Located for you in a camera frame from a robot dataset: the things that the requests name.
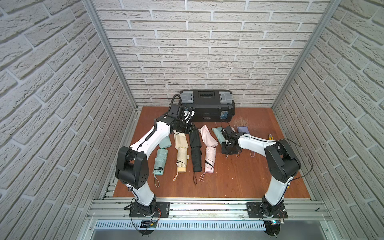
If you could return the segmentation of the black sleeved umbrella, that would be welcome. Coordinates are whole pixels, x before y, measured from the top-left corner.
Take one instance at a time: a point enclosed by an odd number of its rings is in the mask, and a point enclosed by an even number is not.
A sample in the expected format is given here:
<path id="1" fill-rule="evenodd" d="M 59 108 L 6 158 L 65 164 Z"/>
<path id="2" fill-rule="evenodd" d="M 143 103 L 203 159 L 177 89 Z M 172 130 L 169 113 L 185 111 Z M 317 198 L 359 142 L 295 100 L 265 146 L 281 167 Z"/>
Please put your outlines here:
<path id="1" fill-rule="evenodd" d="M 191 156 L 192 156 L 192 163 L 193 163 L 193 181 L 196 185 L 198 183 L 196 173 L 202 172 L 202 152 L 199 147 L 193 147 L 191 148 Z"/>

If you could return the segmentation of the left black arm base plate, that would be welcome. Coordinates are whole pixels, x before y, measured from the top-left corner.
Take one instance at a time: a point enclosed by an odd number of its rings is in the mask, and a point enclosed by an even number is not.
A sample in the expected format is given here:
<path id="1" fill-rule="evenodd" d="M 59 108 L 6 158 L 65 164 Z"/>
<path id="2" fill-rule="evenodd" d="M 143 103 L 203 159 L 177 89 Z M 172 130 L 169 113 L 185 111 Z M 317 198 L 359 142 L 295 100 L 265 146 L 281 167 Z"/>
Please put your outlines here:
<path id="1" fill-rule="evenodd" d="M 130 208 L 131 218 L 167 218 L 170 211 L 170 202 L 156 202 L 155 205 L 143 206 L 134 202 Z"/>

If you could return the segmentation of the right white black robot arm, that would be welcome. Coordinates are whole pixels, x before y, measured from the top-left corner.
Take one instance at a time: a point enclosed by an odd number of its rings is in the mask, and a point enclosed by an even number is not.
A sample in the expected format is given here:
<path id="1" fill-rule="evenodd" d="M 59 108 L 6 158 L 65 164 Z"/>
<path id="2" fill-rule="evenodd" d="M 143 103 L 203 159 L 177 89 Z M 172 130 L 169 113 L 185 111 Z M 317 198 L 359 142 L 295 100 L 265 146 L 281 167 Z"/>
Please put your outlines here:
<path id="1" fill-rule="evenodd" d="M 262 198 L 260 214 L 272 218 L 282 211 L 284 196 L 294 177 L 301 169 L 301 163 L 287 140 L 272 141 L 251 136 L 245 132 L 235 133 L 231 127 L 221 130 L 225 139 L 222 153 L 239 154 L 243 149 L 266 157 L 272 176 L 269 188 Z"/>

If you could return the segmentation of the black umbrella sleeve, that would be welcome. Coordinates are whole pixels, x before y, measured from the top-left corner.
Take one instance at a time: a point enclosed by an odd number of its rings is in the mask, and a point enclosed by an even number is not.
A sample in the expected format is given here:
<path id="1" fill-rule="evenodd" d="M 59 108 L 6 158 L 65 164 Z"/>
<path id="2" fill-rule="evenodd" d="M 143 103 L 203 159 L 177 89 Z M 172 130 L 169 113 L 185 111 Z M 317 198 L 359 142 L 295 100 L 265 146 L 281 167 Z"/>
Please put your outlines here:
<path id="1" fill-rule="evenodd" d="M 190 146 L 191 148 L 201 148 L 202 144 L 200 141 L 200 136 L 199 136 L 199 130 L 198 129 L 193 129 L 189 133 L 189 139 L 190 139 Z"/>

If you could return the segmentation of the mint green sleeved umbrella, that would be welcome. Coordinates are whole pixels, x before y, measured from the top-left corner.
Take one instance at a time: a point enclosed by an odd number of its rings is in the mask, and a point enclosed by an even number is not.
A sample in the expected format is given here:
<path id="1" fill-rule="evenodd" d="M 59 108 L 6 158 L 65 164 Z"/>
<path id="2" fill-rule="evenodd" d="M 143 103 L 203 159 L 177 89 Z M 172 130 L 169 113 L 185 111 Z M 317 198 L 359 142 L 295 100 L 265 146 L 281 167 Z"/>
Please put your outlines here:
<path id="1" fill-rule="evenodd" d="M 223 130 L 222 127 L 212 128 L 212 131 L 214 132 L 215 136 L 217 137 L 218 143 L 220 145 L 222 145 L 222 143 L 224 143 L 226 141 L 225 137 L 222 134 L 222 130 Z"/>

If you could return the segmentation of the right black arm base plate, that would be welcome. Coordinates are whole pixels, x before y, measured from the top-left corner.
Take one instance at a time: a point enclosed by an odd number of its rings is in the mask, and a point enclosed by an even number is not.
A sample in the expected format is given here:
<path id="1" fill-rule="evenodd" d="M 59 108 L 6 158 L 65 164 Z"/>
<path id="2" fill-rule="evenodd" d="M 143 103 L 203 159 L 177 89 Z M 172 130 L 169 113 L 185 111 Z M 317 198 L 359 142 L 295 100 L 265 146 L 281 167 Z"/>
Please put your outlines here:
<path id="1" fill-rule="evenodd" d="M 268 202 L 250 202 L 246 203 L 249 218 L 282 218 L 288 217 L 284 203 L 271 206 Z"/>

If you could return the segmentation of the cream umbrella sleeve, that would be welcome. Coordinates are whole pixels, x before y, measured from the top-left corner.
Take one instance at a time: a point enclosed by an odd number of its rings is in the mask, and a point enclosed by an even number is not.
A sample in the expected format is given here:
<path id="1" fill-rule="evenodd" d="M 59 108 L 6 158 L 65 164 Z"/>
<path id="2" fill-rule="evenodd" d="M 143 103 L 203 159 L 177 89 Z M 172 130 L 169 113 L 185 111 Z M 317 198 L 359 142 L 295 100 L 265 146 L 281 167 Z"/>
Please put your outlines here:
<path id="1" fill-rule="evenodd" d="M 184 133 L 174 134 L 175 148 L 179 150 L 180 148 L 188 148 L 188 142 L 186 135 Z"/>

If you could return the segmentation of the cream sleeved umbrella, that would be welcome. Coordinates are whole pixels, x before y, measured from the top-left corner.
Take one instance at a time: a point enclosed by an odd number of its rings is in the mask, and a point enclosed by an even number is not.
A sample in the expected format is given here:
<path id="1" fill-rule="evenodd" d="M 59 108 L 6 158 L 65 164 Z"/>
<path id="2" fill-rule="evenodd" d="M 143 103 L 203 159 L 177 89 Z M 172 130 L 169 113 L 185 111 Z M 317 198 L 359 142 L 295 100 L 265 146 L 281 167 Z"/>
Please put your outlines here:
<path id="1" fill-rule="evenodd" d="M 187 161 L 189 159 L 189 155 L 187 153 L 187 148 L 185 147 L 180 147 L 178 148 L 178 153 L 177 153 L 177 173 L 173 179 L 175 182 L 178 175 L 180 173 L 185 173 L 187 170 Z"/>

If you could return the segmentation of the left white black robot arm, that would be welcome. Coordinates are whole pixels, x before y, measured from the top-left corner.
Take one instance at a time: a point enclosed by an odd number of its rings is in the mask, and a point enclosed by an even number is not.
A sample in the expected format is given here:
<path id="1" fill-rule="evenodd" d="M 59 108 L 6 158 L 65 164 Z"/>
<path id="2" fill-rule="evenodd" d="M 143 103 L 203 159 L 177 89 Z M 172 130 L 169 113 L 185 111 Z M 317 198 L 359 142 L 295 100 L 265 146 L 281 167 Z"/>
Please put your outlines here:
<path id="1" fill-rule="evenodd" d="M 135 202 L 131 205 L 145 217 L 151 217 L 157 209 L 156 195 L 152 192 L 148 178 L 150 169 L 148 158 L 159 143 L 171 132 L 190 134 L 194 124 L 184 120 L 161 116 L 154 120 L 154 126 L 135 144 L 121 147 L 118 151 L 115 176 L 128 191 Z"/>

